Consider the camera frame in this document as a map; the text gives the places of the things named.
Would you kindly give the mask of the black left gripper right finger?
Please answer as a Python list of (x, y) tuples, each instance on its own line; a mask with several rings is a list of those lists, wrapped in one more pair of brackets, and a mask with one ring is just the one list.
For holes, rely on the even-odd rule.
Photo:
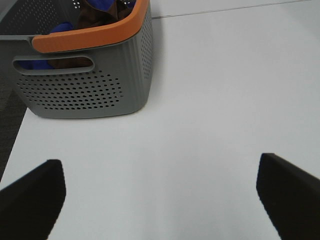
[(318, 178), (274, 153), (263, 153), (256, 191), (282, 240), (320, 238)]

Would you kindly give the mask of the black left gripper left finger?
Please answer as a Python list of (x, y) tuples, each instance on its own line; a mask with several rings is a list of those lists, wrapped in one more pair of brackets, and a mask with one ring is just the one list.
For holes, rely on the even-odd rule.
[(48, 239), (65, 198), (62, 162), (47, 160), (0, 191), (0, 238)]

